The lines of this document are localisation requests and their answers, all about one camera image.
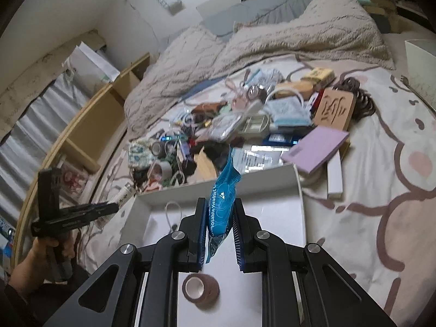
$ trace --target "sleeve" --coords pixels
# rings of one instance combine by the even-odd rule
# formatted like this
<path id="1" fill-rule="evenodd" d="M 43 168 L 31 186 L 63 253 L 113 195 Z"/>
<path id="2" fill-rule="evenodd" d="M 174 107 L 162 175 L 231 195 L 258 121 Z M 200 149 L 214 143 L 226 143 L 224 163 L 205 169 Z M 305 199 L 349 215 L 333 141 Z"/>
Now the sleeve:
<path id="1" fill-rule="evenodd" d="M 0 321 L 4 326 L 41 327 L 27 303 L 10 285 L 0 291 Z"/>

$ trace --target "hand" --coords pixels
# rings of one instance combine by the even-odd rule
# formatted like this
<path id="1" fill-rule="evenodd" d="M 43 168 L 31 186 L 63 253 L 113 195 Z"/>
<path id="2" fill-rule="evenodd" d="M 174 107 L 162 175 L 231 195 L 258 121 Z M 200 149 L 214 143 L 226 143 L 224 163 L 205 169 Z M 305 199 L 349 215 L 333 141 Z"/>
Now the hand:
<path id="1" fill-rule="evenodd" d="M 39 288 L 50 270 L 47 259 L 47 247 L 57 247 L 59 242 L 54 238 L 36 238 L 28 255 L 17 265 L 10 276 L 9 285 L 23 298 Z M 71 233 L 63 243 L 62 254 L 70 259 L 74 258 L 74 242 Z"/>

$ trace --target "small bottle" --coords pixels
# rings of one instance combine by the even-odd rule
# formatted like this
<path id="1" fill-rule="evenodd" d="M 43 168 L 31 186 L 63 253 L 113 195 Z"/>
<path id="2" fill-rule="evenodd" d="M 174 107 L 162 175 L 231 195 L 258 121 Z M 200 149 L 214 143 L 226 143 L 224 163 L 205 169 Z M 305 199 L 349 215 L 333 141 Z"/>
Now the small bottle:
<path id="1" fill-rule="evenodd" d="M 117 203 L 118 210 L 128 202 L 128 200 L 135 195 L 136 191 L 131 183 L 126 183 L 108 203 Z M 115 214 L 105 215 L 95 220 L 95 225 L 102 230 L 104 226 L 114 217 Z"/>

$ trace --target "gray curtain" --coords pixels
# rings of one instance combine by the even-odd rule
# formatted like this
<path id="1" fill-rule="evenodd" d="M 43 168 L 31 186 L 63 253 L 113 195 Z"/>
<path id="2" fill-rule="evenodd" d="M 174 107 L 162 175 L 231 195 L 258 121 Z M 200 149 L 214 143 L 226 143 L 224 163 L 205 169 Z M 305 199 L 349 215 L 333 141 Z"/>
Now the gray curtain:
<path id="1" fill-rule="evenodd" d="M 0 217 L 16 227 L 27 191 L 48 151 L 90 99 L 65 73 L 35 99 L 0 146 Z"/>

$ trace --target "white tray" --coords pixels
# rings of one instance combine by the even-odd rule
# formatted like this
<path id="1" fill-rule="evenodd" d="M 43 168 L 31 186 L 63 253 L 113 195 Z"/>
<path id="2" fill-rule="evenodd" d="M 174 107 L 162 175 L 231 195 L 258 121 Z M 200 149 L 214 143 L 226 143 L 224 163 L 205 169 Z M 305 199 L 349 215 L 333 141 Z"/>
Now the white tray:
<path id="1" fill-rule="evenodd" d="M 212 180 L 137 196 L 126 222 L 129 229 L 125 226 L 119 244 L 134 243 L 140 247 L 156 243 L 169 233 L 164 213 L 167 201 L 177 201 L 183 215 L 191 215 L 198 198 L 210 197 L 214 183 Z M 236 196 L 242 199 L 246 214 L 259 219 L 263 230 L 276 234 L 289 244 L 300 247 L 306 244 L 302 193 L 294 165 L 244 174 L 237 184 Z M 168 213 L 170 222 L 178 223 L 180 214 L 174 206 L 169 207 Z M 135 222 L 142 222 L 143 225 L 144 216 L 149 216 L 147 227 L 145 231 L 143 226 L 142 230 L 137 230 Z M 211 309 L 200 310 L 183 296 L 181 285 L 187 274 L 180 273 L 178 326 L 262 325 L 261 275 L 243 274 L 239 271 L 232 231 L 210 263 L 204 264 L 202 272 L 217 279 L 220 286 L 219 298 Z"/>

